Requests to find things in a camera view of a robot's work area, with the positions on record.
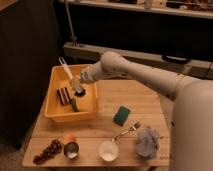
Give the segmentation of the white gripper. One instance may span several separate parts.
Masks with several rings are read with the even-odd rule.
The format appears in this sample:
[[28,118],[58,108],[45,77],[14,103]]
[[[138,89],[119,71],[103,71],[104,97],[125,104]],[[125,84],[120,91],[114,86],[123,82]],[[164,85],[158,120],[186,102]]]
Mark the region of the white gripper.
[[[89,65],[80,72],[80,80],[82,83],[94,83],[99,80],[99,67],[97,65]],[[70,81],[72,87],[80,87],[81,83],[78,78]]]

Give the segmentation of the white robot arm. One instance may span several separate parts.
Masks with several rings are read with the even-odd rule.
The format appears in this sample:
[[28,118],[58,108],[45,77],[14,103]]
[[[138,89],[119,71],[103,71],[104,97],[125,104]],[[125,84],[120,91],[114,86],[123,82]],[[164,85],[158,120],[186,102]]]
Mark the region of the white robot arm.
[[174,101],[169,171],[213,171],[213,81],[131,62],[108,51],[83,68],[71,85],[131,77]]

